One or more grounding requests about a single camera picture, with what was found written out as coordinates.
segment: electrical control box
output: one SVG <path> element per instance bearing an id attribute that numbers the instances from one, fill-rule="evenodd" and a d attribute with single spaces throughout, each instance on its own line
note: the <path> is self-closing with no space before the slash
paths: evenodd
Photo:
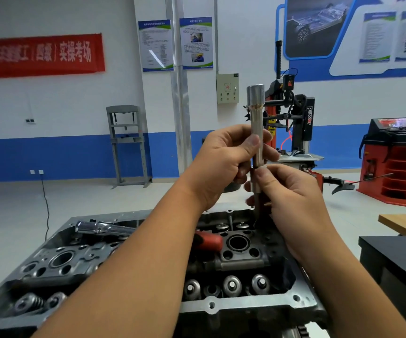
<path id="1" fill-rule="evenodd" d="M 239 73 L 217 75 L 217 104 L 239 103 Z"/>

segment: blue wall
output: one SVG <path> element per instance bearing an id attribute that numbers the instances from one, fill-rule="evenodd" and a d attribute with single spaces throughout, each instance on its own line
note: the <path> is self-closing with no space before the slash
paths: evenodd
<path id="1" fill-rule="evenodd" d="M 311 152 L 325 157 L 318 163 L 324 169 L 359 168 L 358 148 L 368 124 L 315 126 Z M 201 139 L 210 131 L 193 131 L 192 156 Z M 277 130 L 277 146 L 288 136 Z M 178 177 L 175 132 L 145 134 L 149 173 L 154 178 Z M 290 149 L 287 141 L 284 149 Z M 119 145 L 122 176 L 142 175 L 140 149 L 136 144 Z M 86 179 L 115 177 L 109 135 L 36 137 L 0 140 L 0 181 L 38 180 L 30 169 L 42 169 L 44 178 Z"/>

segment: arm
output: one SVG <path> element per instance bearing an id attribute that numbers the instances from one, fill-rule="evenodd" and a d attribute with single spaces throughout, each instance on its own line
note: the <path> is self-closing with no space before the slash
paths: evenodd
<path id="1" fill-rule="evenodd" d="M 271 140 L 265 132 L 266 140 Z M 197 221 L 233 180 L 245 183 L 259 149 L 250 126 L 212 132 L 155 209 L 34 337 L 171 337 Z M 279 155 L 264 147 L 269 159 Z"/>
<path id="2" fill-rule="evenodd" d="M 254 177 L 325 305 L 335 337 L 406 338 L 405 320 L 336 232 L 315 178 L 280 164 L 256 170 Z"/>

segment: red tool handle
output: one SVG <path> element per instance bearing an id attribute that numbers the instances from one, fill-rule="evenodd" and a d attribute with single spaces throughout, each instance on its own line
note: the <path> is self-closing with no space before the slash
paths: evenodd
<path id="1" fill-rule="evenodd" d="M 223 248 L 223 238 L 215 233 L 205 233 L 196 231 L 194 241 L 192 242 L 193 249 L 220 251 Z"/>

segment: black table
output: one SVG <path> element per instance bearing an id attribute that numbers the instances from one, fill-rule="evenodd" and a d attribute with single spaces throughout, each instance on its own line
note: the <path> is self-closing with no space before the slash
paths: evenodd
<path id="1" fill-rule="evenodd" d="M 406 319 L 406 236 L 360 237 L 360 262 Z"/>

